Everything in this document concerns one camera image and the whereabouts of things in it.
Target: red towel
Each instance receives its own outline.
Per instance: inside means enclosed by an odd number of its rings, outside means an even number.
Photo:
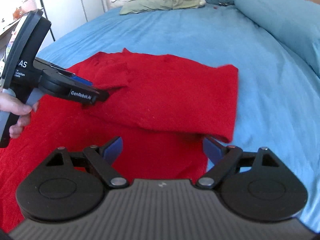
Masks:
[[[121,136],[124,150],[113,166],[127,179],[195,181],[207,167],[203,135],[232,140],[238,88],[232,65],[211,68],[124,49],[99,52],[69,70],[111,96],[90,107],[45,96],[31,125],[0,150],[0,226],[6,232],[23,220],[17,186],[59,146],[81,151]]]

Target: finger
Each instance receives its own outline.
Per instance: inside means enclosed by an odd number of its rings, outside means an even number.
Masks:
[[[31,112],[31,107],[24,105],[17,98],[7,93],[0,93],[0,110],[16,115],[26,115]]]
[[[10,138],[12,139],[18,139],[20,134],[10,134]]]
[[[15,124],[9,128],[10,134],[20,134],[20,133],[22,133],[22,131],[23,131],[23,127],[18,126],[17,124]]]
[[[17,122],[17,125],[22,127],[22,126],[27,126],[30,124],[30,120],[31,120],[31,116],[30,114],[27,114],[27,115],[22,115],[20,116],[18,122]]]
[[[32,110],[36,112],[39,109],[39,106],[40,106],[40,102],[38,101],[33,105]]]

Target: gripper handle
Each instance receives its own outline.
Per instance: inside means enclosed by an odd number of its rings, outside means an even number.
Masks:
[[[16,94],[12,89],[3,89],[2,93],[8,93],[9,95],[16,97]],[[44,95],[44,93],[38,89],[34,88],[30,93],[26,105],[33,106],[40,98]],[[0,111],[0,148],[6,148],[10,142],[10,133],[9,128],[12,125],[15,125],[19,119],[18,115]]]

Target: green pillowcase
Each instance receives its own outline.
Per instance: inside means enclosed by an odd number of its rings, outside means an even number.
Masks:
[[[185,8],[199,8],[204,6],[205,0],[130,0],[121,11],[121,15],[141,13],[156,10],[172,10]]]

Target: blue duvet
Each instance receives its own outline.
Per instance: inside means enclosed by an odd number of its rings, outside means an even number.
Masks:
[[[38,53],[68,68],[98,51],[173,54],[239,69],[235,144],[268,146],[308,189],[300,220],[320,231],[320,79],[234,6],[120,16],[113,9]]]

